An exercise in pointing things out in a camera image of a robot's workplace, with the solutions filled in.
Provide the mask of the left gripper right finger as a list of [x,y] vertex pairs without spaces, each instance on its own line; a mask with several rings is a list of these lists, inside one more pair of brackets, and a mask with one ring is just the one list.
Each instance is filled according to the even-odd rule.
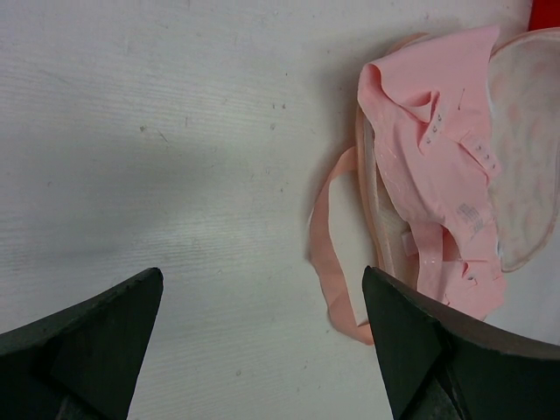
[[559,348],[478,321],[381,269],[362,289],[395,419],[557,419]]

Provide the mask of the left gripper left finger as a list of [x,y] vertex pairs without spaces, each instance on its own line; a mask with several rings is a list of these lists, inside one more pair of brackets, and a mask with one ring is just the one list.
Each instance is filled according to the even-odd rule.
[[163,274],[149,268],[1,336],[3,419],[125,419],[155,325]]

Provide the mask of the pink bra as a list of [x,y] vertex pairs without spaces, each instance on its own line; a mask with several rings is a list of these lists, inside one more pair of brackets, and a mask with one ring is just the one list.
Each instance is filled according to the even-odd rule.
[[367,63],[358,103],[374,158],[419,257],[420,293],[483,319],[506,282],[490,182],[494,155],[487,73],[497,26],[417,42]]

